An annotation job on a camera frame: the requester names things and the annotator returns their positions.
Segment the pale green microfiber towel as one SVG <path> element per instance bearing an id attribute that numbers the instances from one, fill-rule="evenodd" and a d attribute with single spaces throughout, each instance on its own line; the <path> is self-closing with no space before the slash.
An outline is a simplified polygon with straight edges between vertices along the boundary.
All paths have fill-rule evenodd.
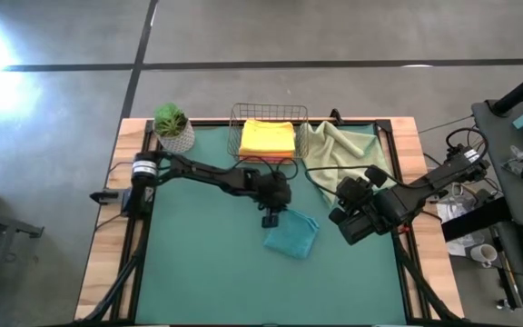
<path id="1" fill-rule="evenodd" d="M 374 134 L 346 131 L 323 121 L 317 127 L 301 125 L 306 133 L 308 152 L 303 158 L 311 179 L 334 191 L 344 177 L 365 178 L 366 166 L 376 165 L 392 174 L 379 138 Z"/>

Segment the yellow microfiber towel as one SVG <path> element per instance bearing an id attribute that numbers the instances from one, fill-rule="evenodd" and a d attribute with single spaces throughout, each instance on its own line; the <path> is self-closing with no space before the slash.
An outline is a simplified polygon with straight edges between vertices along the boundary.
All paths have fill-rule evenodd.
<path id="1" fill-rule="evenodd" d="M 248 119 L 242 128 L 239 155 L 293 157 L 295 132 L 290 122 L 263 122 Z"/>

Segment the green table mat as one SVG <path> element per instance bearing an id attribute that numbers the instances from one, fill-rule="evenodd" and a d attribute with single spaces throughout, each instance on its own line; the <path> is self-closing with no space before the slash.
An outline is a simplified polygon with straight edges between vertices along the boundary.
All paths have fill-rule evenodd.
<path id="1" fill-rule="evenodd" d="M 389 234 L 346 243 L 303 165 L 283 168 L 291 208 L 320 230 L 307 259 L 263 246 L 247 197 L 174 179 L 155 194 L 135 320 L 164 324 L 403 324 Z"/>

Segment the teal microfiber towel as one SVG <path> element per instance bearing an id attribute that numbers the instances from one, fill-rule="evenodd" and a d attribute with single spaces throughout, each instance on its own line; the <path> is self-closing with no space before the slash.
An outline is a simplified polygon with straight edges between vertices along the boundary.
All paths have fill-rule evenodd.
<path id="1" fill-rule="evenodd" d="M 320 230 L 318 223 L 294 210 L 280 213 L 279 218 L 279 225 L 267 232 L 263 246 L 294 259 L 307 259 Z"/>

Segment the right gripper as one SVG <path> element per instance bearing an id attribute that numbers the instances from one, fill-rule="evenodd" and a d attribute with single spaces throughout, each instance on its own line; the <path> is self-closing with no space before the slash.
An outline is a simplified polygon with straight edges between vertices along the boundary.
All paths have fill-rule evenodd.
<path id="1" fill-rule="evenodd" d="M 398 191 L 408 187 L 398 184 L 376 193 L 373 186 L 365 179 L 350 177 L 336 186 L 339 207 L 330 212 L 329 219 L 340 224 L 340 233 L 349 245 L 372 233 L 387 233 L 410 223 L 406 204 L 398 196 Z"/>

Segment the grey side desk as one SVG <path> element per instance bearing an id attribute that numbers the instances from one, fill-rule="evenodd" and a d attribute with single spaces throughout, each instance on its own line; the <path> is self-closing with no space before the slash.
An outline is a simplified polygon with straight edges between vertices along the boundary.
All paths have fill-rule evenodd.
<path id="1" fill-rule="evenodd" d="M 512 146 L 523 151 L 523 130 L 512 125 L 523 114 L 523 104 L 512 109 L 508 117 L 494 115 L 485 103 L 473 104 L 471 111 L 478 128 L 488 139 L 489 158 L 511 214 L 511 220 L 498 223 L 497 228 L 511 270 L 516 274 L 515 279 L 523 302 L 523 179 L 502 167 L 512 157 Z"/>

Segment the white packet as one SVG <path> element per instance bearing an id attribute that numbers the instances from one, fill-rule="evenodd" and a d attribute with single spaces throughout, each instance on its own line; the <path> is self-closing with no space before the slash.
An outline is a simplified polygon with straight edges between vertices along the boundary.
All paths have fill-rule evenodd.
<path id="1" fill-rule="evenodd" d="M 468 213 L 472 207 L 473 203 L 471 201 L 463 201 L 461 199 L 448 199 L 436 204 L 438 216 L 443 223 Z"/>

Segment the white mug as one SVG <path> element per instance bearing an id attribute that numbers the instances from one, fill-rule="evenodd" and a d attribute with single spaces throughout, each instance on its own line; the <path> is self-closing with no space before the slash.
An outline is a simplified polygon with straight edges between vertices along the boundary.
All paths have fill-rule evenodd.
<path id="1" fill-rule="evenodd" d="M 484 268 L 490 268 L 498 259 L 496 248 L 490 244 L 481 244 L 473 247 L 469 252 L 470 258 L 480 263 Z"/>

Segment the orange microfiber towel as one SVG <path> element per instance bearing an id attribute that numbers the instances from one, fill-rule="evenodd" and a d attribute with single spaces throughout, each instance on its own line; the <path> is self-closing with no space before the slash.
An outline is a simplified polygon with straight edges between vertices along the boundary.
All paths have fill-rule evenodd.
<path id="1" fill-rule="evenodd" d="M 269 164 L 278 164 L 291 161 L 291 157 L 272 157 L 272 156 L 256 156 L 256 155 L 240 155 L 239 159 L 249 163 L 262 163 L 267 162 Z"/>

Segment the succulent in patterned pot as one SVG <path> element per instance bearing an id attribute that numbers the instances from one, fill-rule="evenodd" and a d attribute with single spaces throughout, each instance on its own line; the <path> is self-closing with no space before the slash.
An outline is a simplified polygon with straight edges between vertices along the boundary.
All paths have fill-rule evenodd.
<path id="1" fill-rule="evenodd" d="M 162 148 L 167 152 L 186 153 L 195 143 L 191 121 L 174 103 L 163 104 L 155 109 L 153 131 Z"/>

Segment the black table frame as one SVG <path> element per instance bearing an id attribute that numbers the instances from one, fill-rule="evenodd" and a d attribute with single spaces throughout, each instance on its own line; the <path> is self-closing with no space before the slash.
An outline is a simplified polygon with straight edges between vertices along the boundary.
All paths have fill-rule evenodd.
<path id="1" fill-rule="evenodd" d="M 380 139 L 387 162 L 404 181 L 411 182 L 427 172 L 419 132 L 412 117 L 366 118 L 366 123 L 382 126 Z M 157 146 L 152 134 L 150 118 L 128 118 L 121 122 L 111 161 L 111 172 L 105 186 L 123 189 L 130 184 L 130 168 L 133 156 L 145 149 Z M 117 274 L 140 247 L 140 238 L 147 234 L 149 223 L 128 221 L 123 217 L 111 218 L 120 212 L 118 203 L 103 205 L 98 221 L 104 226 L 94 233 L 92 248 L 79 295 L 76 320 L 83 319 L 108 293 Z M 428 205 L 410 230 L 400 239 L 419 266 L 440 299 L 458 316 L 464 314 L 459 291 L 449 261 L 440 222 L 433 216 L 436 209 Z"/>

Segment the black pole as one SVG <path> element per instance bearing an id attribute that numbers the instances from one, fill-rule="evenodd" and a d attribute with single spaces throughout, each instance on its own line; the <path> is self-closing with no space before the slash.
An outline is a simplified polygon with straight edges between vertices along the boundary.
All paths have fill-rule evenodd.
<path id="1" fill-rule="evenodd" d="M 509 111 L 523 102 L 523 82 L 499 100 L 488 103 L 489 110 L 496 116 L 509 116 Z"/>

